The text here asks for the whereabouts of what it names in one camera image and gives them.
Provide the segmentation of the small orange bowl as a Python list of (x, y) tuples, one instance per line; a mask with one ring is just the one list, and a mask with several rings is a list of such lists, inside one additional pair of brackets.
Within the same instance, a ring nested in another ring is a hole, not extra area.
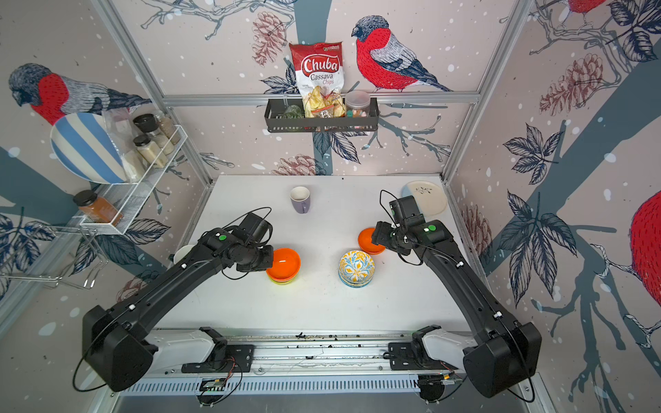
[(362, 230), (358, 236), (358, 244), (362, 251), (370, 255), (378, 255), (382, 253), (386, 247), (373, 243), (372, 237), (375, 233), (375, 228), (370, 227)]

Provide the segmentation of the large orange bowl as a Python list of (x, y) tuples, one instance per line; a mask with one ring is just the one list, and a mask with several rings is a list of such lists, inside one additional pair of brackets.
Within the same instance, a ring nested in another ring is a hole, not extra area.
[(287, 280), (298, 275), (301, 269), (299, 254), (289, 248), (274, 251), (272, 267), (266, 270), (268, 277)]

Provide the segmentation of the blue yellow patterned bowl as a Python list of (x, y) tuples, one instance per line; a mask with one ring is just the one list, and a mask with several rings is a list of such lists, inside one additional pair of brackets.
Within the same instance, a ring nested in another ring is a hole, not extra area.
[(372, 280), (375, 274), (375, 261), (364, 251), (349, 251), (339, 260), (338, 275), (350, 282)]

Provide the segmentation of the yellow flower bowl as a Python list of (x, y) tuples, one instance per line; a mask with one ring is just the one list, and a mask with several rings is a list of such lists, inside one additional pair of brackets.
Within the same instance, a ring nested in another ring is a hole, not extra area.
[(345, 280), (345, 279), (341, 278), (340, 281), (341, 281), (343, 284), (344, 284), (344, 283), (347, 283), (347, 284), (348, 284), (348, 283), (352, 283), (352, 284), (367, 284), (367, 283), (370, 283), (372, 280), (364, 280), (363, 282), (350, 282), (349, 280)]

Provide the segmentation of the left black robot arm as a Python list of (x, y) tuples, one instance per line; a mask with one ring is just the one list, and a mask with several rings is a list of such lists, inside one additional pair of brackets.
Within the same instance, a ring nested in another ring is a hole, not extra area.
[(137, 383), (153, 364), (158, 347), (146, 338), (179, 302), (210, 277), (236, 267), (244, 274), (272, 267), (273, 225), (249, 211), (204, 232), (189, 253), (133, 296), (108, 310), (90, 309), (83, 317), (82, 357), (114, 392)]

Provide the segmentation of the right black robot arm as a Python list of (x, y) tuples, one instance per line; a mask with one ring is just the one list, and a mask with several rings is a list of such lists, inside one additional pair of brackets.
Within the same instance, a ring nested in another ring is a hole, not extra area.
[(373, 244), (400, 259), (415, 254), (446, 287), (472, 334), (463, 338), (435, 326), (417, 331), (411, 348), (418, 365), (447, 362), (465, 372), (487, 398), (532, 380), (542, 346), (539, 330), (532, 323), (521, 324), (497, 301), (450, 230), (439, 220), (426, 220), (413, 196), (394, 199), (385, 210), (390, 220), (377, 223)]

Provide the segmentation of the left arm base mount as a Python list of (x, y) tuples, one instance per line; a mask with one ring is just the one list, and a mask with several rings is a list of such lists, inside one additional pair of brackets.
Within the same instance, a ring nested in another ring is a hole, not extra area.
[(210, 338), (213, 347), (204, 361), (182, 365), (182, 373), (249, 373), (254, 359), (256, 346), (253, 344), (231, 345), (227, 339), (211, 327), (201, 327), (206, 338)]

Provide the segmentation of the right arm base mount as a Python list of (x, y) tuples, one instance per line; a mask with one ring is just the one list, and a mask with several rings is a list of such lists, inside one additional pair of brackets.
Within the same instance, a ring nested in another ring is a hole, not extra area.
[(425, 349), (423, 339), (432, 332), (443, 332), (440, 325), (430, 325), (411, 334), (410, 342), (389, 342), (387, 351), (383, 353), (384, 360), (388, 360), (390, 368), (394, 371), (408, 370), (459, 370), (458, 366), (447, 361), (434, 359)]

